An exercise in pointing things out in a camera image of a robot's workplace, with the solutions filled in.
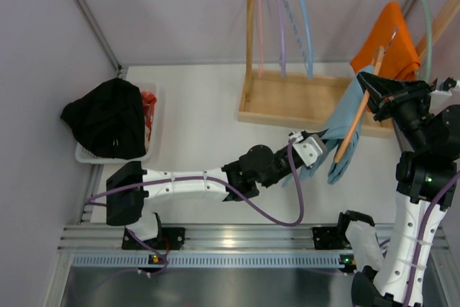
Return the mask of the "orange hanger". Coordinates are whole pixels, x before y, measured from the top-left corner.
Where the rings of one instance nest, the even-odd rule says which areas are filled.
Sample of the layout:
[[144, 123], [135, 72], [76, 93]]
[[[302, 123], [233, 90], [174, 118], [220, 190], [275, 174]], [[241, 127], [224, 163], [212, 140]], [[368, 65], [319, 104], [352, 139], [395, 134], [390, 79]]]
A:
[[[373, 66], [374, 66], [374, 70], [373, 70], [373, 74], [374, 75], [379, 75], [380, 74], [380, 70], [381, 70], [381, 67], [382, 67], [382, 63], [383, 63], [383, 60], [384, 60], [384, 57], [385, 57], [385, 53], [386, 51], [388, 50], [388, 48], [390, 47], [390, 45], [392, 44], [392, 41], [394, 40], [394, 38], [396, 37], [397, 35], [397, 31], [398, 31], [399, 27], [396, 26], [392, 32], [392, 35], [390, 37], [390, 40], [389, 42], [387, 43], [387, 46], [386, 47], [383, 47], [383, 46], [379, 46], [379, 48], [377, 49], [377, 51], [375, 52], [374, 56], [373, 56]], [[361, 119], [362, 119], [362, 116], [363, 116], [363, 113], [364, 113], [364, 110], [366, 109], [367, 107], [367, 102], [369, 100], [369, 92], [368, 91], [365, 91], [364, 94], [363, 94], [363, 97], [362, 97], [362, 100], [359, 104], [359, 107], [355, 113], [355, 116], [354, 116], [354, 119], [351, 123], [351, 126], [349, 128], [349, 131], [347, 132], [345, 138], [344, 138], [344, 141], [342, 142], [340, 148], [337, 150], [337, 153], [334, 157], [334, 162], [335, 163], [340, 163], [340, 161], [342, 160], [345, 152], [346, 152], [346, 149], [348, 148], [350, 142], [351, 142], [351, 139], [355, 133], [355, 130], [357, 129], [358, 127], [358, 124], [360, 123]]]

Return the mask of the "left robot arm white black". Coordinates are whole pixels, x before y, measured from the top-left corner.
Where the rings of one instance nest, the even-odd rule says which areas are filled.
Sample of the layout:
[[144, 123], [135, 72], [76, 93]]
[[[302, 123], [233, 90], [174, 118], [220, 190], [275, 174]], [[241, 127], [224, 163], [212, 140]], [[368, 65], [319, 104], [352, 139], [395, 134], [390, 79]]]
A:
[[326, 152], [317, 133], [292, 133], [287, 146], [274, 152], [255, 145], [237, 160], [220, 168], [198, 172], [144, 169], [131, 161], [106, 180], [106, 224], [122, 226], [148, 244], [161, 238], [157, 204], [182, 199], [217, 202], [248, 201], [283, 178], [296, 176], [298, 168], [311, 168]]

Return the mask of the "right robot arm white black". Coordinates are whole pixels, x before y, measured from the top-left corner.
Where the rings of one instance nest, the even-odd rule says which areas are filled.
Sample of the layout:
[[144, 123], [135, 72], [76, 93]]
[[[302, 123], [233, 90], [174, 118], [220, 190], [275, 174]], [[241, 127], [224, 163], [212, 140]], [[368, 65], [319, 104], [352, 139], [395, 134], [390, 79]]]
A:
[[359, 87], [370, 94], [374, 119], [392, 119], [412, 149], [396, 168], [396, 217], [388, 248], [377, 240], [371, 216], [339, 214], [338, 223], [316, 241], [318, 249], [350, 247], [357, 272], [355, 306], [422, 306], [423, 279], [436, 230], [451, 206], [459, 179], [459, 105], [430, 112], [435, 87], [396, 81], [362, 71]]

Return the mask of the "light blue trousers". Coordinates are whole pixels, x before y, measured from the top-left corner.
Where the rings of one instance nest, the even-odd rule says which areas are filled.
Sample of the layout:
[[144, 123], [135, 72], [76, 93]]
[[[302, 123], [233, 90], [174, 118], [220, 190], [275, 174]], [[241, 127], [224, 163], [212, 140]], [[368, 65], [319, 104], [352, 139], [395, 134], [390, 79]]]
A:
[[[333, 150], [340, 148], [351, 129], [351, 124], [363, 96], [364, 91], [357, 77], [354, 76], [334, 111], [327, 119], [325, 125], [323, 125], [322, 132], [318, 135], [325, 147], [321, 150], [321, 154], [315, 154], [312, 158], [308, 158], [307, 163], [301, 166], [300, 173], [298, 174], [299, 180], [312, 177], [317, 169], [324, 163], [328, 155], [332, 153]], [[327, 183], [329, 185], [337, 183], [349, 167], [359, 142], [362, 122], [362, 120], [359, 120], [356, 129], [351, 135], [350, 143], [339, 162], [331, 163], [327, 176]]]

